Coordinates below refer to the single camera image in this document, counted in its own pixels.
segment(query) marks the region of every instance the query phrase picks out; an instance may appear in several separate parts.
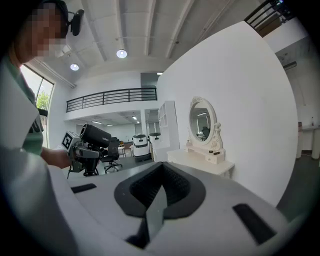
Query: white cabinet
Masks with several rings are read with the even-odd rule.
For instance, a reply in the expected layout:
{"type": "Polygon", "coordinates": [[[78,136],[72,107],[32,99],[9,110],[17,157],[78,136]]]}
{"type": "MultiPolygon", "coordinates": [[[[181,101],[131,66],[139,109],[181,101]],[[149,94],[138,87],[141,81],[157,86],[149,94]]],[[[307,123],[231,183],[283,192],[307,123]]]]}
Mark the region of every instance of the white cabinet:
{"type": "Polygon", "coordinates": [[[153,157],[155,162],[166,162],[167,152],[180,148],[175,102],[165,101],[158,110],[158,117],[162,141],[153,146],[153,157]]]}

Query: vanity mirror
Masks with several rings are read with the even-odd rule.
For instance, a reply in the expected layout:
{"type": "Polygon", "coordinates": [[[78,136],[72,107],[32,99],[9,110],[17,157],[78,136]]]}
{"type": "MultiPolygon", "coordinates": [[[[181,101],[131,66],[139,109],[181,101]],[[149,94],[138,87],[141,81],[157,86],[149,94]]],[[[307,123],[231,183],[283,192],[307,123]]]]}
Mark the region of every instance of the vanity mirror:
{"type": "Polygon", "coordinates": [[[189,139],[185,151],[197,152],[208,162],[219,164],[225,160],[220,137],[221,125],[212,105],[201,97],[194,97],[189,111],[189,139]]]}

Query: hand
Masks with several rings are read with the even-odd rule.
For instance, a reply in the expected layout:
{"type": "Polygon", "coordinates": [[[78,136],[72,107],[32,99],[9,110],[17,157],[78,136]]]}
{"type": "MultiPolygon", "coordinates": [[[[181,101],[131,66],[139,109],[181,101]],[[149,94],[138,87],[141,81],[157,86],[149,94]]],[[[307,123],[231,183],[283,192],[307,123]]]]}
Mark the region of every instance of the hand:
{"type": "Polygon", "coordinates": [[[41,157],[48,165],[57,166],[61,169],[71,165],[71,161],[67,155],[67,151],[63,149],[42,148],[41,157]]]}

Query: camera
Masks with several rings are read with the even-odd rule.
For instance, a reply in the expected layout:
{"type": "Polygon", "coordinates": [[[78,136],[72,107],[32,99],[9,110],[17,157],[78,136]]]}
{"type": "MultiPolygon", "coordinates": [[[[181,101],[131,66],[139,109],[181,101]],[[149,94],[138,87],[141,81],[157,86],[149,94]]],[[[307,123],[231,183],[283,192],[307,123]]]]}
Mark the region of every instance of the camera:
{"type": "Polygon", "coordinates": [[[89,123],[82,127],[80,135],[67,131],[61,144],[72,162],[69,171],[72,168],[74,173],[85,170],[84,176],[99,175],[97,165],[108,154],[105,148],[110,141],[111,134],[89,123]]]}

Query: greenery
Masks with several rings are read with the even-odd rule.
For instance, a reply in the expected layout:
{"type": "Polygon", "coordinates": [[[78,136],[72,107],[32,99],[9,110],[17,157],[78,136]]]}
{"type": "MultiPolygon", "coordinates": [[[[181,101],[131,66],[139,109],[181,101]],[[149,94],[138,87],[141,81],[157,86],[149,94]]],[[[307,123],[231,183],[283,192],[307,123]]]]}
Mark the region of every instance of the greenery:
{"type": "Polygon", "coordinates": [[[49,95],[42,91],[38,94],[38,98],[36,99],[36,107],[38,109],[47,110],[48,102],[49,95]]]}

